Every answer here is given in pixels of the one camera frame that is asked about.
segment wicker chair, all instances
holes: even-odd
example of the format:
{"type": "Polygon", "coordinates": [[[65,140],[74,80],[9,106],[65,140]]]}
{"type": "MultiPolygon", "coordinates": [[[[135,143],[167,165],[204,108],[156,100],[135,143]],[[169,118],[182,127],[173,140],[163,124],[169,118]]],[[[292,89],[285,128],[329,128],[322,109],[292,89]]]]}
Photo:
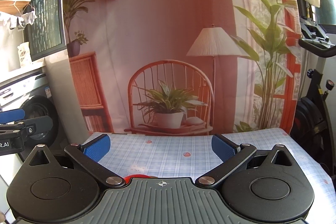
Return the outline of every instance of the wicker chair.
{"type": "Polygon", "coordinates": [[[195,136],[209,135],[212,130],[209,124],[213,106],[211,82],[200,69],[182,61],[161,60],[139,69],[128,84],[128,104],[131,127],[125,129],[126,132],[151,136],[195,136]],[[199,97],[199,101],[207,104],[207,106],[195,106],[193,110],[188,111],[188,117],[199,117],[204,121],[203,126],[184,127],[172,132],[151,127],[153,115],[145,114],[144,109],[134,104],[146,102],[148,98],[144,94],[144,89],[158,90],[158,80],[177,89],[191,89],[194,95],[199,97]]]}

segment laundry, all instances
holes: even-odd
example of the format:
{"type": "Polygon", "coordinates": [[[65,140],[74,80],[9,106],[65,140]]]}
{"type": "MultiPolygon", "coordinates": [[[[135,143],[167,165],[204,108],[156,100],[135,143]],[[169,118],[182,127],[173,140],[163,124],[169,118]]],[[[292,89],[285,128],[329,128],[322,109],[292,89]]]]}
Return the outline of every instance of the laundry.
{"type": "Polygon", "coordinates": [[[35,19],[37,19],[35,9],[19,17],[5,12],[0,12],[0,22],[2,21],[4,26],[9,24],[10,30],[17,28],[18,31],[22,31],[27,24],[33,25],[35,19]]]}

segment floor lamp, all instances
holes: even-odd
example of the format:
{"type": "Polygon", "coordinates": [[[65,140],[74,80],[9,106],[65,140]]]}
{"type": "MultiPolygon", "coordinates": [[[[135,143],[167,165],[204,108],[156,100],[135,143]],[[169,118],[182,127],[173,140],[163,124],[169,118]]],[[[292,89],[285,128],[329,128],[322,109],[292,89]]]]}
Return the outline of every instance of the floor lamp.
{"type": "Polygon", "coordinates": [[[212,111],[210,113],[210,125],[213,126],[213,117],[215,109],[215,78],[216,78],[216,60],[218,55],[243,55],[241,50],[231,39],[231,37],[221,27],[203,28],[195,42],[189,49],[187,56],[212,56],[212,111]]]}

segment washing machine door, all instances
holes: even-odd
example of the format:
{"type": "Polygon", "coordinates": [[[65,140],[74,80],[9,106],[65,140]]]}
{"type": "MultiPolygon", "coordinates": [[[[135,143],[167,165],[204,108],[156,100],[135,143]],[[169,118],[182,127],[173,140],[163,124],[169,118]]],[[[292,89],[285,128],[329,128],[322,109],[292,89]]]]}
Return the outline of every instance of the washing machine door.
{"type": "Polygon", "coordinates": [[[21,106],[25,111],[25,119],[49,116],[52,119],[53,127],[48,132],[43,132],[27,138],[26,148],[34,148],[38,144],[51,146],[58,134],[58,114],[53,103],[46,97],[33,96],[27,99],[21,106]]]}

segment plaid tablecloth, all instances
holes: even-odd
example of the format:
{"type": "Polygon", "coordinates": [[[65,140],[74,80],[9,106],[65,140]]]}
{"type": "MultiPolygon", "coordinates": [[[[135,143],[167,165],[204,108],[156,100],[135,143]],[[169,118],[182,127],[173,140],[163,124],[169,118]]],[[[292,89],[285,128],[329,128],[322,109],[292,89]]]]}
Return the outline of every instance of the plaid tablecloth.
{"type": "MultiPolygon", "coordinates": [[[[94,133],[87,141],[100,134],[94,133]]],[[[109,134],[109,136],[110,151],[99,163],[122,177],[146,174],[161,178],[191,177],[195,181],[222,163],[211,149],[212,136],[152,137],[132,134],[109,134]]],[[[306,221],[309,224],[336,224],[336,195],[331,178],[283,130],[273,128],[226,134],[225,137],[237,144],[251,143],[258,149],[271,149],[277,143],[286,145],[314,189],[315,199],[306,221]]]]}

